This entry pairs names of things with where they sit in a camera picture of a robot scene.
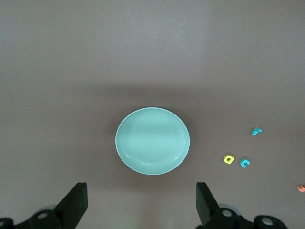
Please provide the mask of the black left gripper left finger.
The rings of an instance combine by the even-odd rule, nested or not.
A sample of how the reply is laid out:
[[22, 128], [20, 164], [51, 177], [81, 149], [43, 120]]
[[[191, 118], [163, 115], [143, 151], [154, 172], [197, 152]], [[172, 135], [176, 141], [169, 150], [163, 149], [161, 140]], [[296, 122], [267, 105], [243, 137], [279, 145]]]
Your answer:
[[29, 220], [31, 229], [74, 229], [88, 208], [86, 183], [77, 183], [53, 209], [34, 214]]

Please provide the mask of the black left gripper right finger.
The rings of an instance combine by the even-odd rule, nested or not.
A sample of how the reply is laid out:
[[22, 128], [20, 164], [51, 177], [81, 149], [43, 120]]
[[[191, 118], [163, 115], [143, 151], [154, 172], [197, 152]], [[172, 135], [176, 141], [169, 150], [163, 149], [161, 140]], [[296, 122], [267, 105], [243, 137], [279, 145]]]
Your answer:
[[228, 209], [219, 207], [207, 184], [196, 184], [196, 209], [203, 229], [237, 229], [238, 215]]

